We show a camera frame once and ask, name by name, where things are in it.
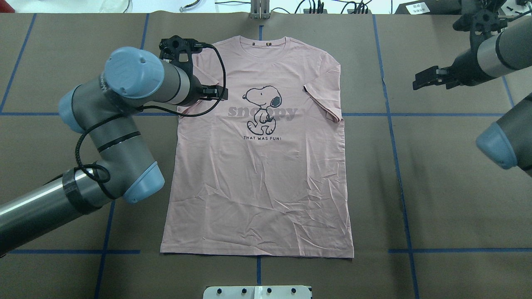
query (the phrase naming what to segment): metal bracket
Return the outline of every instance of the metal bracket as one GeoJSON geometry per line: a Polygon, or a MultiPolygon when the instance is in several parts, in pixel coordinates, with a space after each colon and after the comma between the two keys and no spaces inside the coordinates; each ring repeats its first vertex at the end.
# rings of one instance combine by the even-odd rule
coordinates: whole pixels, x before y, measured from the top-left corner
{"type": "Polygon", "coordinates": [[[251,19],[270,18],[270,0],[251,0],[251,19]]]}
{"type": "Polygon", "coordinates": [[[208,287],[203,299],[312,299],[310,286],[219,286],[208,287]]]}

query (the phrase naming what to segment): black tape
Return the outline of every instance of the black tape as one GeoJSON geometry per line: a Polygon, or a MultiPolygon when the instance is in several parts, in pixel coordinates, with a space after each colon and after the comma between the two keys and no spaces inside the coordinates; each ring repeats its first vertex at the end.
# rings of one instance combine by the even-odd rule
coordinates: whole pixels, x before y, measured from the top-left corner
{"type": "Polygon", "coordinates": [[[83,198],[76,183],[76,172],[73,169],[67,170],[63,174],[63,190],[68,201],[81,214],[87,215],[100,209],[100,207],[91,205],[83,198]]]}
{"type": "Polygon", "coordinates": [[[164,103],[167,103],[167,102],[173,100],[173,98],[175,98],[177,96],[177,94],[179,93],[179,91],[181,90],[181,74],[178,72],[177,75],[179,76],[179,86],[177,87],[177,91],[168,101],[165,101],[164,103]]]}
{"type": "Polygon", "coordinates": [[[102,151],[104,151],[104,150],[110,148],[110,147],[113,146],[113,145],[116,145],[116,144],[118,144],[118,143],[120,143],[120,142],[124,142],[124,141],[128,140],[129,138],[133,138],[133,137],[135,137],[135,136],[139,136],[139,135],[140,135],[140,132],[139,132],[139,131],[136,131],[136,132],[133,132],[133,133],[129,133],[129,134],[127,134],[127,135],[124,135],[124,136],[122,136],[122,137],[119,137],[119,138],[117,138],[117,139],[115,139],[115,140],[109,141],[108,143],[106,143],[106,144],[104,144],[104,145],[98,147],[98,152],[101,153],[102,151]]]}
{"type": "Polygon", "coordinates": [[[497,53],[497,58],[499,58],[499,61],[502,63],[503,66],[509,68],[510,70],[514,70],[514,71],[517,71],[518,69],[512,67],[511,65],[508,64],[508,62],[506,62],[501,54],[501,49],[499,48],[499,42],[501,41],[501,36],[503,35],[503,33],[499,34],[499,36],[497,37],[497,41],[495,42],[495,52],[497,53]]]}

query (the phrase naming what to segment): t-shirt sleeve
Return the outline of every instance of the t-shirt sleeve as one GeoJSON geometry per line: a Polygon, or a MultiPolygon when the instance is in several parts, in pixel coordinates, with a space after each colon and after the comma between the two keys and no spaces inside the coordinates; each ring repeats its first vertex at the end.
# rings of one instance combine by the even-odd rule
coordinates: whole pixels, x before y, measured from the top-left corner
{"type": "Polygon", "coordinates": [[[216,80],[214,77],[209,75],[210,71],[213,69],[213,67],[210,65],[212,62],[212,59],[210,59],[211,58],[210,56],[211,55],[209,55],[209,57],[207,58],[207,61],[205,61],[205,58],[202,55],[199,55],[199,54],[192,55],[192,63],[194,65],[193,73],[203,85],[217,85],[220,83],[220,81],[216,80]]]}
{"type": "Polygon", "coordinates": [[[340,64],[328,53],[321,57],[319,74],[303,85],[310,97],[323,108],[334,122],[342,119],[340,107],[340,64]]]}

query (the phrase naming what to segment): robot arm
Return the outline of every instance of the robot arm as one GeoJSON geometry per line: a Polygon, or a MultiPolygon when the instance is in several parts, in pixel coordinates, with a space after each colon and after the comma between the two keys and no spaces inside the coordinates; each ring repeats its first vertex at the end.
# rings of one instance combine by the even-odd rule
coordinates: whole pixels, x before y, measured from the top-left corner
{"type": "MultiPolygon", "coordinates": [[[[491,31],[500,31],[506,22],[479,3],[463,0],[462,17],[453,24],[455,30],[470,31],[471,48],[450,67],[434,66],[416,74],[414,90],[443,84],[447,89],[475,86],[532,65],[532,20],[521,21],[492,36],[491,31]]],[[[484,131],[477,138],[477,146],[501,168],[518,166],[532,177],[531,123],[532,94],[484,131]]]]}
{"type": "Polygon", "coordinates": [[[161,56],[170,63],[145,50],[117,49],[100,76],[61,99],[62,120],[83,138],[90,135],[101,159],[82,165],[77,154],[77,168],[0,206],[0,256],[118,197],[136,203],[162,188],[164,178],[131,116],[149,101],[190,106],[216,98],[214,107],[227,98],[225,74],[221,89],[201,85],[192,74],[192,54],[205,47],[213,48],[178,36],[164,39],[161,56]]]}

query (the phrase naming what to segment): light blue joint cap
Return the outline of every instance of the light blue joint cap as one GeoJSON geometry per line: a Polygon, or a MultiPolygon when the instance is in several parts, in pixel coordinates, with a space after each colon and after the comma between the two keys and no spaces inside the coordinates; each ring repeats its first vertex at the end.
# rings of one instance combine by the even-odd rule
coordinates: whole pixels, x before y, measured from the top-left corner
{"type": "Polygon", "coordinates": [[[126,202],[134,204],[161,190],[163,185],[163,174],[157,162],[153,162],[124,193],[123,198],[126,202]]]}
{"type": "Polygon", "coordinates": [[[74,96],[74,91],[81,85],[76,86],[73,90],[69,91],[64,95],[59,101],[59,116],[66,123],[70,129],[76,133],[83,133],[84,130],[78,124],[78,121],[74,117],[74,111],[72,110],[72,97],[74,96]]]}
{"type": "Polygon", "coordinates": [[[164,67],[157,56],[146,50],[122,47],[105,62],[105,80],[123,97],[144,98],[161,87],[164,67]]]}
{"type": "Polygon", "coordinates": [[[512,144],[496,122],[478,136],[477,147],[503,169],[517,166],[517,157],[512,144]]]}

